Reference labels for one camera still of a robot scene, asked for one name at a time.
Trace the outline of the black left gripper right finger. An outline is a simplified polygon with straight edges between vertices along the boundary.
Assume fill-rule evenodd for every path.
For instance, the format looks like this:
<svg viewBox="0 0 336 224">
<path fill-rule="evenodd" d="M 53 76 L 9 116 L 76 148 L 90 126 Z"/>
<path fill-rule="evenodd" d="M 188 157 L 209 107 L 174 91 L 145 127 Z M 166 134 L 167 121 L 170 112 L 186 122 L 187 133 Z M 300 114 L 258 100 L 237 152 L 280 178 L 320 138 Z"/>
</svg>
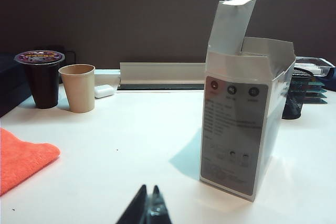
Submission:
<svg viewBox="0 0 336 224">
<path fill-rule="evenodd" d="M 153 188 L 146 212 L 147 223 L 172 224 L 167 206 L 158 185 Z"/>
</svg>

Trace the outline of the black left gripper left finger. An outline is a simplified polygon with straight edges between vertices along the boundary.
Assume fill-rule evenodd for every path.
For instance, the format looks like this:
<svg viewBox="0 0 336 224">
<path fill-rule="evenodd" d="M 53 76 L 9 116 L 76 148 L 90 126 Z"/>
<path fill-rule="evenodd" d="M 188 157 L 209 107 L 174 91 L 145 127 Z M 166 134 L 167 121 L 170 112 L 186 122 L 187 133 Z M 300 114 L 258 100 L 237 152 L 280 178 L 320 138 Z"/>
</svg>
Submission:
<svg viewBox="0 0 336 224">
<path fill-rule="evenodd" d="M 145 223 L 144 213 L 147 200 L 146 185 L 142 185 L 136 195 L 133 197 L 117 224 L 122 223 Z"/>
</svg>

